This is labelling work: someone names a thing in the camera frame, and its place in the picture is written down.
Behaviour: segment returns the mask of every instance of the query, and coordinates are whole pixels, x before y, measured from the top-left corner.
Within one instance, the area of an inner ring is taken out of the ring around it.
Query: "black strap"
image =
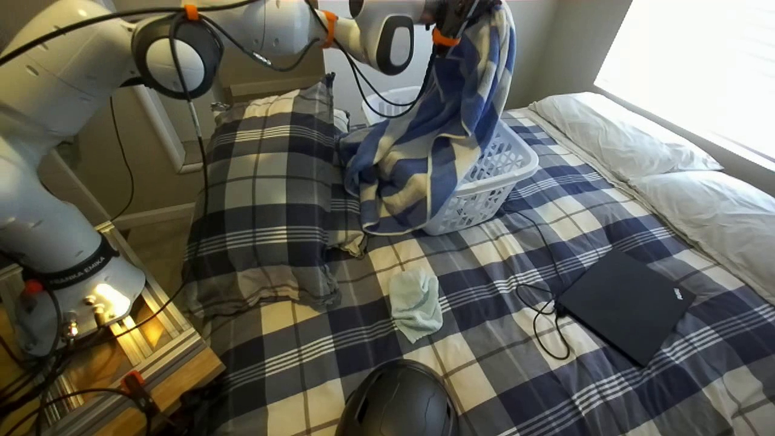
[[[112,261],[115,256],[115,250],[103,239],[96,248],[96,251],[87,259],[81,259],[79,265],[55,272],[55,273],[38,273],[24,266],[24,282],[38,282],[46,291],[58,291],[58,288],[67,288],[72,283],[84,282],[87,277],[96,273],[101,266],[106,266],[106,261]]]

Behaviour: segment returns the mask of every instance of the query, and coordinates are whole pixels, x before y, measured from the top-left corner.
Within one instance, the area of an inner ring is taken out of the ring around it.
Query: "towel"
[[[373,236],[422,229],[476,164],[511,89],[516,30],[497,8],[430,66],[413,108],[342,137],[345,191]]]
[[[439,278],[434,272],[395,272],[386,278],[391,326],[412,345],[441,330]]]

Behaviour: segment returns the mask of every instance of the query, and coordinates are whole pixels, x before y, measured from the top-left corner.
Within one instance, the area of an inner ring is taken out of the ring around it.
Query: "window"
[[[635,0],[596,88],[775,160],[775,3]]]

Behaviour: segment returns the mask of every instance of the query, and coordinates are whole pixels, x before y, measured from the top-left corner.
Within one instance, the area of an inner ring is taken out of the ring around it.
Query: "pillow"
[[[722,171],[653,175],[635,185],[680,233],[775,301],[775,198]]]
[[[359,251],[363,237],[333,163],[336,135],[330,79],[230,108],[211,137],[208,197],[188,233],[188,311],[208,317],[274,297],[336,302],[327,255]]]
[[[602,95],[555,95],[532,101],[531,108],[624,182],[647,175],[722,169],[696,145]]]

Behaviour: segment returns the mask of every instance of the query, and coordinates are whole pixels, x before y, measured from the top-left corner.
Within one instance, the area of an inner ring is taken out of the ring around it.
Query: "wooden table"
[[[141,265],[119,229],[108,222],[96,227],[131,261]],[[0,272],[0,294],[21,288],[20,266]],[[120,387],[131,371],[141,371],[144,387],[162,414],[178,406],[178,398],[212,381],[223,364],[202,336],[170,302],[166,294],[147,278],[147,288],[131,317],[112,325],[112,334],[95,340],[91,346],[78,351],[67,371],[51,386],[47,398],[72,395],[89,387]],[[20,357],[11,320],[0,305],[0,336]],[[21,369],[0,351],[0,387],[11,383]],[[0,433],[7,433],[24,414],[35,412],[38,400],[1,420]],[[46,406],[47,433],[144,433],[144,414],[120,395],[72,395]]]

